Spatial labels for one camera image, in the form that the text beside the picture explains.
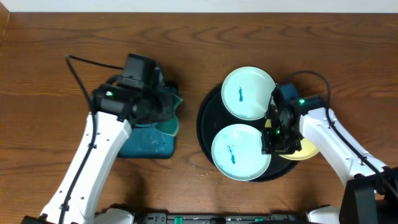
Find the green yellow sponge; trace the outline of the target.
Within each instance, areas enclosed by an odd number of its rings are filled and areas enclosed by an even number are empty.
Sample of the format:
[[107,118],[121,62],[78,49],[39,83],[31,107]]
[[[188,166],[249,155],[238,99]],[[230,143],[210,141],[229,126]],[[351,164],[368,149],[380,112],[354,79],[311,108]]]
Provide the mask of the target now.
[[180,106],[180,104],[182,103],[183,100],[175,94],[171,94],[171,95],[172,95],[172,103],[173,103],[172,119],[169,119],[168,121],[163,121],[163,122],[157,123],[154,127],[155,127],[155,129],[162,132],[163,134],[175,137],[177,135],[177,133],[179,131],[179,127],[180,127],[179,120],[176,115],[176,110]]

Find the yellow plate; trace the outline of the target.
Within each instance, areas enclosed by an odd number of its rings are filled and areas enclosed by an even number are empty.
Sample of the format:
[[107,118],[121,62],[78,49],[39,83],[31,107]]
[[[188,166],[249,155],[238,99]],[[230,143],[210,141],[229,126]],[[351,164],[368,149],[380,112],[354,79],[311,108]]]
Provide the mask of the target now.
[[271,131],[271,120],[266,119],[264,129],[261,130],[262,154],[277,155],[291,161],[302,161],[319,153],[318,148],[311,141],[305,138],[300,140],[301,150],[294,151],[292,154],[277,152],[277,144],[271,139]]

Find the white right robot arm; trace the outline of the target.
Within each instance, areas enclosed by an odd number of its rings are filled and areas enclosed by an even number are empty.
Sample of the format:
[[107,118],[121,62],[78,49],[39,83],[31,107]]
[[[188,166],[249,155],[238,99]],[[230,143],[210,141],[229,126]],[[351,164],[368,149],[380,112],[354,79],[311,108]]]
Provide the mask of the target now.
[[339,208],[313,209],[307,223],[397,223],[397,169],[368,153],[322,98],[288,98],[274,90],[266,117],[262,153],[293,154],[308,140],[345,187]]

